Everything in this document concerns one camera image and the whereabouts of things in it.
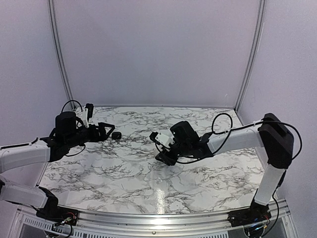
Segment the black earbud charging case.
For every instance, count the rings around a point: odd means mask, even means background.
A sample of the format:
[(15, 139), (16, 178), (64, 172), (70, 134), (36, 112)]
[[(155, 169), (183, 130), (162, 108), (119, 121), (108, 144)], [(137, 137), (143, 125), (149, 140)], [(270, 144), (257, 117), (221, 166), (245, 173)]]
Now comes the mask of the black earbud charging case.
[(113, 140), (120, 140), (122, 138), (122, 133), (119, 131), (115, 131), (111, 134), (111, 138)]

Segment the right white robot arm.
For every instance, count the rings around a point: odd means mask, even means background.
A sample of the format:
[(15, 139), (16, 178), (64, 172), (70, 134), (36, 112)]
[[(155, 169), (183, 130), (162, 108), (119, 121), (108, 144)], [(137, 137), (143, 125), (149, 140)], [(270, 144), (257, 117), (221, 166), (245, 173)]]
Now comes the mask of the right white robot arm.
[(152, 132), (150, 140), (158, 150), (156, 160), (168, 166), (179, 163), (179, 158), (187, 158), (186, 163), (193, 164), (229, 151), (264, 148), (267, 167), (252, 206), (245, 212), (248, 221), (256, 222), (264, 215), (264, 206), (281, 186), (287, 169), (297, 156), (293, 152), (292, 128), (292, 125), (268, 113), (252, 124), (231, 127), (222, 132), (212, 130), (202, 136), (198, 136), (188, 121), (180, 121), (170, 128), (171, 135)]

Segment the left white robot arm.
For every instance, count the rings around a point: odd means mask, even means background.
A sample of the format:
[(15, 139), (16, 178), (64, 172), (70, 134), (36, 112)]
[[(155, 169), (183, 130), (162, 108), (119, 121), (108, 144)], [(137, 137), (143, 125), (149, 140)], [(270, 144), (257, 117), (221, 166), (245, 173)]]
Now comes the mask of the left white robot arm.
[[(102, 142), (109, 138), (115, 126), (105, 122), (89, 124), (90, 114), (85, 119), (74, 112), (62, 112), (55, 118), (55, 127), (48, 137), (0, 149), (0, 171), (36, 164), (51, 163), (69, 156), (71, 148), (85, 146), (87, 142)], [(59, 220), (63, 213), (57, 206), (57, 198), (49, 190), (31, 187), (0, 178), (0, 198), (11, 203), (24, 204), (43, 209), (51, 220)]]

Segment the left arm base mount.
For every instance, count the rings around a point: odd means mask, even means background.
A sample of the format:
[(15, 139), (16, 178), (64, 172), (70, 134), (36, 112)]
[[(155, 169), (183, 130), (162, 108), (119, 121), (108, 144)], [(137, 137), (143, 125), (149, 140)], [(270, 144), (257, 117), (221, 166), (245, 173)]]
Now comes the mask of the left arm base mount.
[(75, 209), (60, 207), (58, 198), (49, 190), (39, 187), (47, 196), (47, 201), (43, 208), (37, 208), (36, 216), (58, 224), (68, 224), (75, 226), (77, 224), (79, 211)]

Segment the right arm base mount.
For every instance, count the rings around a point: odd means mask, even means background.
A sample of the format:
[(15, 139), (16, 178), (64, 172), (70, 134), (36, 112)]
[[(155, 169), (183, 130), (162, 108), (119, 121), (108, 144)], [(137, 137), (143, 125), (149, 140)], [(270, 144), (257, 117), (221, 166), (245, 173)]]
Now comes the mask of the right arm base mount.
[(271, 213), (268, 205), (260, 205), (253, 199), (249, 207), (230, 211), (227, 219), (232, 227), (237, 227), (270, 220)]

